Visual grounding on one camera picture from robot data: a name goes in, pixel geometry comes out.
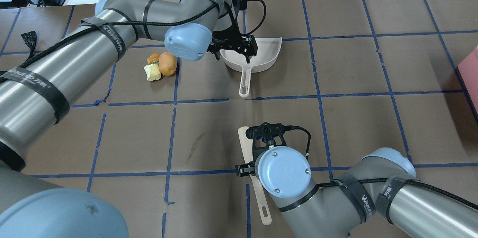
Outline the beige hand brush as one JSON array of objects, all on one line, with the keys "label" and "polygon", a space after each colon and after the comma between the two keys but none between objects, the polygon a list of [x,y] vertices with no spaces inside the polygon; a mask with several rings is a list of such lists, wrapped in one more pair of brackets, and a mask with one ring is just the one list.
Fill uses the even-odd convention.
[{"label": "beige hand brush", "polygon": [[253,185],[254,194],[256,197],[256,202],[258,210],[261,216],[261,222],[263,225],[270,225],[272,223],[272,217],[270,215],[269,206],[265,197],[264,188],[260,180],[255,175],[255,166],[253,161],[252,146],[253,140],[246,137],[246,131],[249,128],[247,126],[242,126],[238,129],[238,137],[241,147],[241,152],[244,159],[244,167],[239,167],[237,172],[243,176],[249,176]]}]

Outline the beige plastic dustpan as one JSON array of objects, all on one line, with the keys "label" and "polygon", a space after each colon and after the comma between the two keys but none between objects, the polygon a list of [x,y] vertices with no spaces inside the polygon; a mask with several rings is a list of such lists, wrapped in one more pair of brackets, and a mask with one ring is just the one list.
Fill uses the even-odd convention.
[{"label": "beige plastic dustpan", "polygon": [[220,55],[224,59],[226,66],[234,71],[241,72],[239,87],[239,96],[249,97],[251,88],[251,75],[266,71],[277,61],[280,49],[282,47],[282,38],[257,38],[258,51],[256,56],[246,62],[246,57],[232,50],[221,50]]}]

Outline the round orange bread bun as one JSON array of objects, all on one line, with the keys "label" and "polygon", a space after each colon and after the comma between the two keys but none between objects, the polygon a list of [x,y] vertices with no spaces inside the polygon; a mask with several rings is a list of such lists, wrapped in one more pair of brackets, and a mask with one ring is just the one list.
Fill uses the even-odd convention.
[{"label": "round orange bread bun", "polygon": [[176,73],[178,59],[171,52],[166,51],[159,57],[159,70],[164,76],[171,76]]}]

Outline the orange yellow bread piece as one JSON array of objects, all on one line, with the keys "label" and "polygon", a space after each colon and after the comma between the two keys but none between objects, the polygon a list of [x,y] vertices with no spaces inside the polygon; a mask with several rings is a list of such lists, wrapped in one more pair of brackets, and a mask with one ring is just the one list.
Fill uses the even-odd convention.
[{"label": "orange yellow bread piece", "polygon": [[152,64],[152,63],[157,63],[160,59],[160,55],[159,53],[153,53],[151,54],[148,58],[147,58],[147,63],[148,64]]}]

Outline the bin with black bag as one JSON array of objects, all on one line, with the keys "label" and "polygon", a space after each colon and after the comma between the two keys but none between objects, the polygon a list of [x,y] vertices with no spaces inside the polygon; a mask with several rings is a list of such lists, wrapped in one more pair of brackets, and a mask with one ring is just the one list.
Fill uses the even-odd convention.
[{"label": "bin with black bag", "polygon": [[22,33],[21,37],[26,44],[26,46],[29,48],[29,56],[28,58],[32,58],[34,56],[36,47],[37,47],[37,32],[36,31],[29,31],[26,33]]}]

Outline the pink box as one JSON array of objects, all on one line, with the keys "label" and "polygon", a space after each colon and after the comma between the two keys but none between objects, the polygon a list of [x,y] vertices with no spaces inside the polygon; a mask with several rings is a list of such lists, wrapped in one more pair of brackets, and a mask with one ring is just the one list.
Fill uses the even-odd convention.
[{"label": "pink box", "polygon": [[478,112],[478,46],[459,63],[458,68],[474,110]]}]

